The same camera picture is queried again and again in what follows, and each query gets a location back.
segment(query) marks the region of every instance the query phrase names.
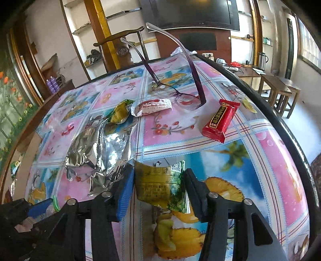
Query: yellow snack wrapper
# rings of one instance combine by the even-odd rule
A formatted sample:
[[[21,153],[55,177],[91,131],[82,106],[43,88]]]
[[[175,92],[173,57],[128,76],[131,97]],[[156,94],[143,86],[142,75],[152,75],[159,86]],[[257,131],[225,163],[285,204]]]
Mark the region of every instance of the yellow snack wrapper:
[[[151,205],[190,213],[189,199],[182,174],[185,161],[168,167],[151,167],[135,161],[135,186],[137,198]]]
[[[118,103],[116,107],[107,115],[108,122],[121,124],[124,123],[129,115],[131,105],[134,101],[132,100],[123,100]]]

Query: yellow pillar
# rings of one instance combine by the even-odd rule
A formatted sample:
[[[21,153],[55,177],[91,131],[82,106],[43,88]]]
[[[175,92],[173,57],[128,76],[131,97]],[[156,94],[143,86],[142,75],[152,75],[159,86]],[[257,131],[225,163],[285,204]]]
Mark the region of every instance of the yellow pillar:
[[[84,0],[91,26],[94,30],[98,42],[103,41],[106,37],[111,35],[104,9],[102,8],[100,0]],[[101,46],[102,55],[105,59],[105,66],[107,71],[115,71],[120,69],[116,50],[113,42],[105,43]]]

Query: electric kettle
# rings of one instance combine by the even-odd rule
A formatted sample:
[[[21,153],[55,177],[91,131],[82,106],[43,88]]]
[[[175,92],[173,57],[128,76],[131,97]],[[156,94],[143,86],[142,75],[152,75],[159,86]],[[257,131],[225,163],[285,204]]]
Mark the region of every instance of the electric kettle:
[[[259,52],[259,64],[258,67],[260,70],[265,70],[265,64],[269,61],[269,58],[266,56],[265,53]]]

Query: wall mural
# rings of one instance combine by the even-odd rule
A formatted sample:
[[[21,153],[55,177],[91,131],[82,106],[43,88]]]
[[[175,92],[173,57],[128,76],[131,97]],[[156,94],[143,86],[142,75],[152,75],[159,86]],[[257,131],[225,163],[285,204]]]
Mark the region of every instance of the wall mural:
[[[22,88],[4,37],[0,40],[0,167],[36,110]]]

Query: wooden chair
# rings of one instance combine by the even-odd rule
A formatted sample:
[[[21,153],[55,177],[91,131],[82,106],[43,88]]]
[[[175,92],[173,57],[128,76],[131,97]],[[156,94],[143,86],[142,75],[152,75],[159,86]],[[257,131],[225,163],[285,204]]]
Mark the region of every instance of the wooden chair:
[[[118,61],[119,61],[119,65],[120,67],[126,67],[129,65],[134,64],[133,60],[132,60],[132,56],[130,55],[130,51],[129,51],[129,47],[127,46],[127,44],[123,43],[122,41],[120,41],[120,38],[124,37],[126,38],[127,35],[132,34],[132,33],[136,33],[139,39],[139,43],[142,47],[142,51],[143,51],[143,55],[145,57],[145,60],[148,61],[148,54],[145,48],[145,44],[141,35],[141,31],[143,31],[145,29],[144,26],[134,29],[134,30],[126,30],[126,31],[122,31],[116,34],[112,34],[111,36],[105,38],[103,41],[98,42],[98,43],[94,43],[95,47],[99,47],[99,50],[101,52],[102,58],[103,58],[103,62],[106,68],[106,71],[108,71],[107,69],[107,58],[104,54],[102,45],[107,43],[107,42],[113,42],[115,50],[116,50],[116,54],[118,57]]]
[[[285,109],[286,112],[289,112],[288,115],[286,116],[287,118],[290,118],[294,106],[296,105],[300,92],[301,90],[293,83],[293,81],[289,80],[289,79],[285,79],[285,78],[281,78],[279,77],[279,79],[281,80],[281,82],[283,82],[290,90],[292,93],[294,93],[294,99],[292,104],[290,104],[289,102],[287,103],[287,105],[290,107],[289,109]]]
[[[261,81],[259,85],[258,93],[262,94],[263,84],[266,82],[271,88],[270,96],[268,98],[268,103],[272,108],[274,108],[282,117],[286,105],[288,104],[289,98],[292,94],[291,90],[279,79],[277,76],[273,75],[261,75]]]

